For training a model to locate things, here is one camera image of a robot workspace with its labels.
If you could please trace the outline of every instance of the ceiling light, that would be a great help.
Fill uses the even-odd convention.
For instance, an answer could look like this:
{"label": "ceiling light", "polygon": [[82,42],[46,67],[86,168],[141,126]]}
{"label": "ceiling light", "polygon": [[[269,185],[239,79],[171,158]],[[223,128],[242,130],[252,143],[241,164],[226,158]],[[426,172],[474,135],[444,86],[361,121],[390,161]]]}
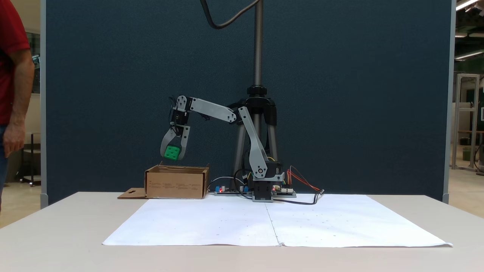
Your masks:
{"label": "ceiling light", "polygon": [[482,53],[484,53],[484,49],[481,49],[481,50],[477,50],[477,51],[473,51],[473,52],[470,52],[470,53],[466,53],[466,54],[462,54],[462,55],[456,56],[455,59],[456,60],[460,60],[460,59],[464,59],[464,58],[467,58],[467,57],[479,55],[479,54],[482,54]]}
{"label": "ceiling light", "polygon": [[458,11],[458,10],[461,10],[467,6],[469,6],[470,4],[473,4],[475,2],[477,2],[479,0],[462,0],[462,1],[459,1],[459,3],[457,3],[457,6],[455,7],[455,10]]}

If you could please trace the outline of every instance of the red wire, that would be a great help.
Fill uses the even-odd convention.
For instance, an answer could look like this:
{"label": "red wire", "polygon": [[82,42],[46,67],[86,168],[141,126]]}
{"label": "red wire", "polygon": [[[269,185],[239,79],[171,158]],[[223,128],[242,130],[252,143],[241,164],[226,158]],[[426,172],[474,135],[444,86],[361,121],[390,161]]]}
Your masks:
{"label": "red wire", "polygon": [[299,180],[300,182],[302,182],[303,184],[306,184],[307,186],[313,188],[314,190],[316,191],[320,191],[319,188],[317,187],[314,187],[312,186],[311,184],[309,184],[309,182],[307,182],[306,178],[304,178],[303,175],[302,176],[302,179],[297,176],[296,174],[293,173],[293,171],[290,170],[290,168],[293,167],[294,169],[296,169],[296,167],[294,166],[290,166],[289,169],[287,170],[287,175],[288,175],[288,181],[289,181],[289,184],[292,184],[292,177],[295,177],[297,180]]}

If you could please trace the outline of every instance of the floor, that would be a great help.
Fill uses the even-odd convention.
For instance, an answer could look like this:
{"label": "floor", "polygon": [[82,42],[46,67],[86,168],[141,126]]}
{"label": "floor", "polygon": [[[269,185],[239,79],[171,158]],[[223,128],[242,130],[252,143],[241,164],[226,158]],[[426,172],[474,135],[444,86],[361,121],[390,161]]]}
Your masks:
{"label": "floor", "polygon": [[4,187],[0,213],[0,228],[40,210],[40,186],[11,182]]}
{"label": "floor", "polygon": [[[457,156],[458,166],[468,166]],[[40,209],[40,186],[28,183],[8,183],[3,189],[0,228],[20,220]],[[449,171],[449,204],[484,218],[484,176],[466,170]]]}

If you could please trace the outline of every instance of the man's arm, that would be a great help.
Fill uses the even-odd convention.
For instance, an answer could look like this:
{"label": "man's arm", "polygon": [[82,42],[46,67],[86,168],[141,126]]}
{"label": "man's arm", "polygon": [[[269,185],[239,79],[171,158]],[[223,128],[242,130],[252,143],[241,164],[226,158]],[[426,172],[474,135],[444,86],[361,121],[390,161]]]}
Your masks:
{"label": "man's arm", "polygon": [[35,66],[32,62],[30,50],[20,50],[11,53],[15,68],[14,74],[14,104],[10,123],[3,135],[5,157],[24,147],[25,115],[29,108],[32,93],[33,74]]}

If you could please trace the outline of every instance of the white wire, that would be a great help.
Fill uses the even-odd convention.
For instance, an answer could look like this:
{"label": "white wire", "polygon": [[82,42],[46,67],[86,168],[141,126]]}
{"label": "white wire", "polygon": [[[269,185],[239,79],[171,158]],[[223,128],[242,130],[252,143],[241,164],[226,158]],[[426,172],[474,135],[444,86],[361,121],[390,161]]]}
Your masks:
{"label": "white wire", "polygon": [[[214,179],[211,183],[215,182],[216,180],[219,180],[219,179],[233,179],[234,177],[230,177],[230,176],[227,176],[227,177],[219,177],[219,178],[216,178]],[[236,180],[238,180],[240,183],[242,183],[242,185],[245,185],[245,183],[243,183],[241,180],[239,180],[238,178],[235,178]]]}

